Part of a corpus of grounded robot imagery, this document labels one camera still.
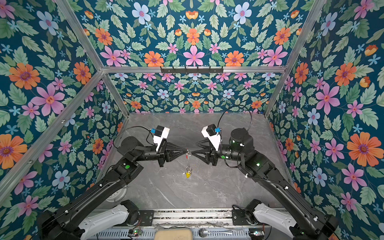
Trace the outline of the bunch of keys yellow tag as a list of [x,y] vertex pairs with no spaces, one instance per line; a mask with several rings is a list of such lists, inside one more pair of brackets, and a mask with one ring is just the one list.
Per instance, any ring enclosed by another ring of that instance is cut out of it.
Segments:
[[192,175],[192,169],[191,168],[186,168],[186,177],[189,179]]

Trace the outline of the large keyring with red grip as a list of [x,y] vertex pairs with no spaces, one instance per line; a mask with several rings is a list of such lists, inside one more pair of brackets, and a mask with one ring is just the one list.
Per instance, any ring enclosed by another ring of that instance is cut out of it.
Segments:
[[187,172],[191,172],[192,171],[192,168],[191,168],[191,165],[190,165],[190,157],[191,157],[191,152],[189,150],[187,150],[186,152],[186,160],[187,160],[187,166],[186,166],[186,170]]

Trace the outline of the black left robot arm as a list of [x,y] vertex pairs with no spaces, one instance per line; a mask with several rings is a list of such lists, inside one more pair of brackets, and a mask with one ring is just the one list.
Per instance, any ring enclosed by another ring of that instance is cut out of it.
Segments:
[[109,211],[89,215],[112,194],[130,184],[143,170],[140,161],[157,161],[160,167],[188,153],[188,150],[162,139],[156,146],[144,146],[137,138],[122,140],[118,152],[123,156],[94,186],[55,212],[45,211],[37,218],[41,240],[85,240],[116,225],[135,226],[139,209],[130,200]]

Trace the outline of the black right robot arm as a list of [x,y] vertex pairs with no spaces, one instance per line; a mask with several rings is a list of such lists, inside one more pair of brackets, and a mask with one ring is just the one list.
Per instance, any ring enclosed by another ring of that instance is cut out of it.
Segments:
[[249,222],[267,224],[294,240],[329,240],[335,236],[338,219],[317,210],[290,186],[273,162],[255,149],[248,130],[232,130],[228,144],[223,144],[221,129],[215,125],[203,127],[201,133],[209,145],[194,151],[194,156],[213,165],[219,159],[237,162],[236,168],[246,178],[268,190],[287,210],[284,214],[253,200],[245,208]]

